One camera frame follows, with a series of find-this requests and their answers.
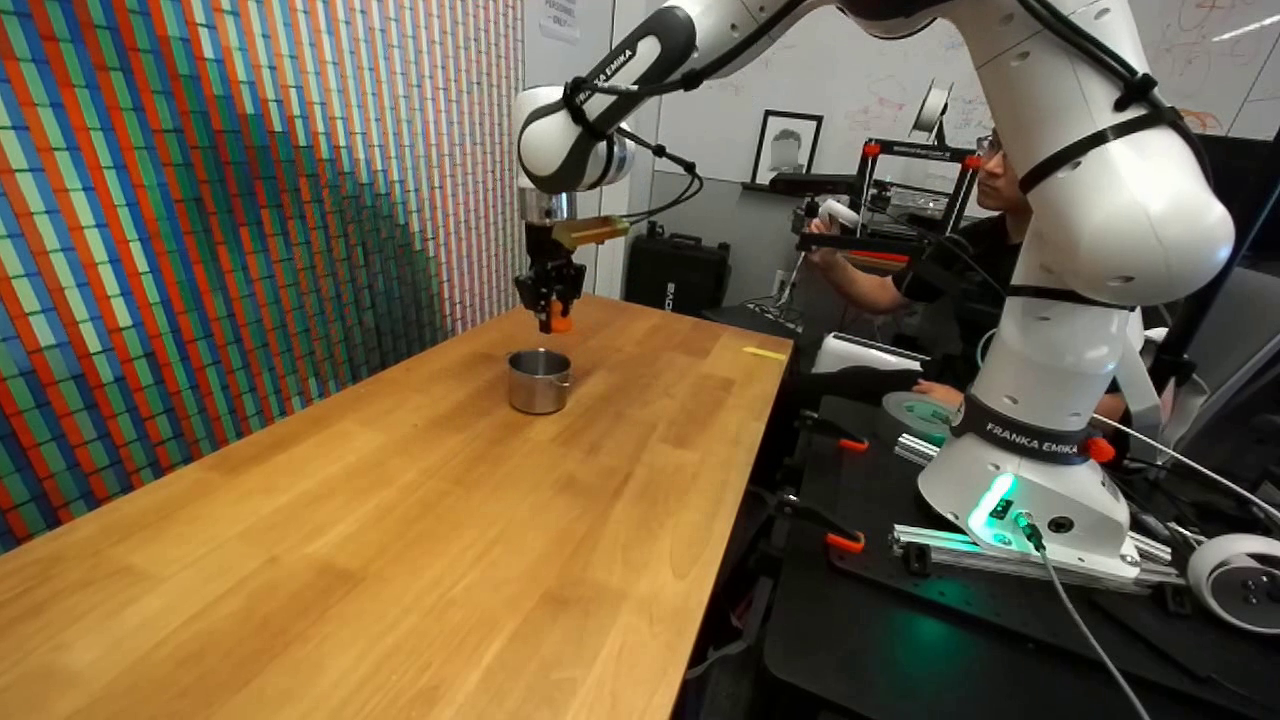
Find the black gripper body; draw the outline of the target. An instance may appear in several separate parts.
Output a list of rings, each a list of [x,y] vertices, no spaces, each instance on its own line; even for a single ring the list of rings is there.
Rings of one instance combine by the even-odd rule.
[[[561,301],[561,294],[585,294],[585,267],[574,261],[574,247],[561,239],[561,227],[575,216],[568,193],[522,193],[523,220],[523,258],[527,267],[516,275],[522,301],[532,306],[538,294]]]

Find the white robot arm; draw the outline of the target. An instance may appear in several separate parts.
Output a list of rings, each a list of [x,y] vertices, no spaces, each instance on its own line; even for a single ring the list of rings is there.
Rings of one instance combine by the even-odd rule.
[[[516,99],[523,182],[618,182],[621,126],[645,99],[745,67],[823,5],[881,41],[954,24],[1032,204],[964,421],[921,496],[984,549],[1037,523],[1065,564],[1124,564],[1129,501],[1086,433],[1140,311],[1206,290],[1235,239],[1193,132],[1156,98],[1129,0],[666,0],[595,67]]]

